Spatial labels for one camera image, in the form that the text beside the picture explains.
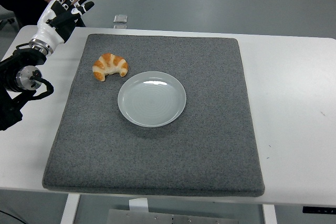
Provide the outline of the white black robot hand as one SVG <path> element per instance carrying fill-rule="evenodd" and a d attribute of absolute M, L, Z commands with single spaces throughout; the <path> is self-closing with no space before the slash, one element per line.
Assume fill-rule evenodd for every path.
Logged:
<path fill-rule="evenodd" d="M 80 25 L 81 17 L 94 6 L 89 0 L 51 0 L 37 22 L 37 33 L 29 46 L 44 54 L 51 54 L 64 44 L 74 28 Z"/>

